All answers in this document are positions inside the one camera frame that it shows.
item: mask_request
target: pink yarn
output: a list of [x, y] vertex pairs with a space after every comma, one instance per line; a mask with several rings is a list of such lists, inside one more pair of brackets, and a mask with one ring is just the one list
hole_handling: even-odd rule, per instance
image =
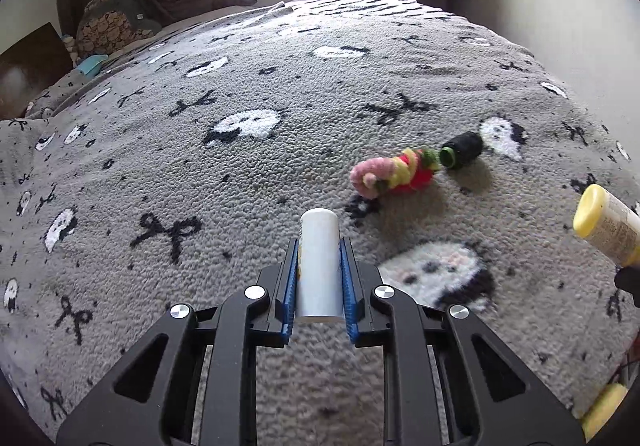
[[375, 199], [380, 193], [376, 181], [386, 180], [396, 171], [396, 163], [389, 157], [374, 157], [358, 163], [351, 170], [351, 184], [365, 199]]

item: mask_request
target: yellow cap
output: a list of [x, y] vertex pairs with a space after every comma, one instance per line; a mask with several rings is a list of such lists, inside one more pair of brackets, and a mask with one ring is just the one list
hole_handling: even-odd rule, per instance
[[591, 235], [608, 200], [608, 192], [599, 184], [587, 187], [574, 215], [574, 231], [579, 237], [586, 239]]
[[608, 384], [582, 418], [584, 437], [590, 441], [618, 409], [627, 393], [619, 383]]

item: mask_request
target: knitted toy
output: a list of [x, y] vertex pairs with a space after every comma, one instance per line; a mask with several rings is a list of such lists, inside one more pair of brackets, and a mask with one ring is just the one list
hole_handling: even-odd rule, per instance
[[395, 157], [374, 157], [351, 170], [351, 184], [367, 199], [389, 191], [408, 192], [427, 186], [440, 169], [436, 153], [427, 148], [404, 149]]

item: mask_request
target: yellow yarn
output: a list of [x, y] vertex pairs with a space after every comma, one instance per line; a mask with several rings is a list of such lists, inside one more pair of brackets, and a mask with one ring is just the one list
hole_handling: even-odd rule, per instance
[[392, 158], [396, 163], [396, 171], [387, 179], [389, 189], [393, 189], [399, 184], [409, 184], [418, 168], [418, 156], [412, 149], [404, 149], [402, 153], [407, 156], [409, 165], [397, 156]]

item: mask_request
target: white bottle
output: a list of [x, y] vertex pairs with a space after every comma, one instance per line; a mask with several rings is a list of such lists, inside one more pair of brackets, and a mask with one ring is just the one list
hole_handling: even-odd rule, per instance
[[300, 217], [296, 322], [335, 321], [344, 321], [338, 217], [314, 208]]

